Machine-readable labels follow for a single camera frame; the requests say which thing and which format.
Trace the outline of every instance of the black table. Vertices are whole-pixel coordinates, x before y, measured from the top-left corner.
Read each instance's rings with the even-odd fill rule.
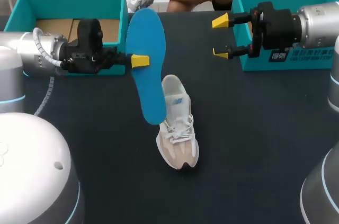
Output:
[[[214,57],[232,31],[222,12],[160,14],[167,54],[192,100],[200,159],[178,173],[160,156],[158,126],[142,117],[132,77],[57,78],[42,117],[66,138],[86,200],[85,223],[302,224],[299,193],[338,141],[329,70],[245,73]],[[48,79],[26,78],[33,113]]]

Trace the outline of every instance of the shoe insole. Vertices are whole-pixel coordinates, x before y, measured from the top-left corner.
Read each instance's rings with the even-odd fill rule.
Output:
[[[138,89],[142,114],[150,124],[160,124],[166,119],[161,85],[165,52],[165,33],[157,13],[149,8],[136,12],[127,31],[126,54],[149,56],[150,65],[132,69],[132,76]]]

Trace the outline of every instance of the shoe sole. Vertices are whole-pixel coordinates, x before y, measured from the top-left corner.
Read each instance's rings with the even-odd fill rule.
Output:
[[[164,152],[163,152],[163,150],[161,149],[161,146],[160,146],[160,135],[159,135],[159,134],[158,134],[158,136],[157,136],[156,141],[157,141],[157,146],[158,146],[159,152],[160,152],[162,158],[166,161],[166,163],[167,163],[170,167],[172,167],[172,168],[174,168],[174,169],[176,169],[176,170],[180,170],[180,169],[174,167],[174,166],[168,161],[168,159],[165,157]],[[195,142],[197,143],[197,149],[198,149],[198,150],[197,150],[197,162],[194,164],[193,167],[196,166],[196,164],[198,163],[198,159],[199,159],[199,144],[198,144],[198,141],[195,141]]]

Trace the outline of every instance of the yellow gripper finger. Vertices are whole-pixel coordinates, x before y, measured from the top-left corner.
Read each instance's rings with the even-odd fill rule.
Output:
[[[132,68],[149,66],[149,56],[131,56]]]
[[[212,27],[213,28],[222,28],[222,27],[228,27],[228,13],[218,17],[217,19],[214,19],[212,21]]]
[[[228,59],[228,53],[216,53],[214,48],[213,48],[213,54],[215,56],[220,56],[220,57],[224,57],[224,58]]]

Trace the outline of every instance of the teal box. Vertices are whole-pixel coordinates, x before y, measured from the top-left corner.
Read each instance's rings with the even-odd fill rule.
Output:
[[[289,8],[292,13],[305,5],[331,3],[339,0],[233,0],[232,12],[249,12],[261,2],[272,2],[276,10]],[[252,43],[248,24],[234,26],[237,46],[247,46]],[[295,45],[288,53],[284,62],[269,62],[272,50],[262,49],[258,58],[241,56],[240,61],[244,71],[253,70],[284,70],[284,69],[327,69],[333,61],[333,48],[303,50]]]
[[[126,0],[17,0],[5,31],[31,32],[38,19],[119,19],[118,41],[104,42],[104,46],[125,51],[128,28]],[[103,69],[99,75],[124,73],[123,65],[114,65]]]

